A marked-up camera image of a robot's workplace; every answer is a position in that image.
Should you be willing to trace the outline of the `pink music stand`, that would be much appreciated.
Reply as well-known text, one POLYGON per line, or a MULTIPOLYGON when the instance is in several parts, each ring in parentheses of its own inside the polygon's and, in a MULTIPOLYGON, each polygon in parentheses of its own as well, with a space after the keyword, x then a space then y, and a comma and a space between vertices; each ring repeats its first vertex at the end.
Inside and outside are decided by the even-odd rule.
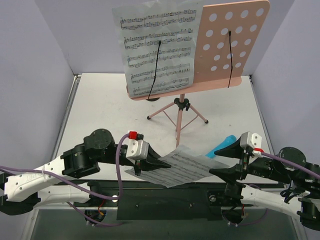
POLYGON ((270 9, 267 0, 203 5, 194 58, 194 80, 187 88, 132 98, 176 96, 175 134, 180 136, 184 110, 193 106, 185 94, 238 86, 243 68, 270 9))

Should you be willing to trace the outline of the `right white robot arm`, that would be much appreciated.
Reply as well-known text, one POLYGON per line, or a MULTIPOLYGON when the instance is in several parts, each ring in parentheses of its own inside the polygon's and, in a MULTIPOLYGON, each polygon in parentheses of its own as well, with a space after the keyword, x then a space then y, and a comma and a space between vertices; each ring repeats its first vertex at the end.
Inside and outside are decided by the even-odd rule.
POLYGON ((263 207, 300 221, 311 230, 320 229, 320 166, 307 162, 302 151, 284 147, 277 155, 261 148, 233 144, 214 151, 216 156, 238 159, 232 167, 210 169, 226 183, 223 193, 209 193, 216 204, 229 207, 222 216, 236 225, 245 213, 237 207, 263 207))

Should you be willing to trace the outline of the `sheet music page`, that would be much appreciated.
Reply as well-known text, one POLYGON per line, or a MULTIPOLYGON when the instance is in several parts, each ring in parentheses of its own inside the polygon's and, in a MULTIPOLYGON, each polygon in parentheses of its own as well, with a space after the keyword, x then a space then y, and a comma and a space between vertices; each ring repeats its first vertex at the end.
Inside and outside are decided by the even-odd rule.
POLYGON ((199 155, 184 145, 178 146, 163 157, 156 153, 155 158, 171 165, 171 167, 142 171, 139 176, 135 175, 133 168, 125 167, 123 169, 124 180, 146 181, 171 188, 211 177, 211 169, 227 169, 230 167, 230 165, 215 158, 199 155))
POLYGON ((112 9, 131 99, 193 84, 203 6, 202 0, 153 0, 112 9))

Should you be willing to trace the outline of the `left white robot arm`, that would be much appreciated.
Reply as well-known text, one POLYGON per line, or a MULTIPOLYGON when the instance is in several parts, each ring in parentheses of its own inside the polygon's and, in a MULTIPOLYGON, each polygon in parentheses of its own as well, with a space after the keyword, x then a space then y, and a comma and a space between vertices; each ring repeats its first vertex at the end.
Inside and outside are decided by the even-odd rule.
POLYGON ((94 130, 83 142, 52 161, 35 169, 0 168, 0 211, 9 216, 28 213, 46 204, 76 202, 99 205, 102 200, 118 201, 123 195, 121 166, 132 167, 134 174, 171 165, 161 160, 144 135, 129 131, 118 143, 107 129, 94 130), (75 184, 75 180, 101 171, 99 164, 115 165, 118 194, 108 196, 96 184, 75 184))

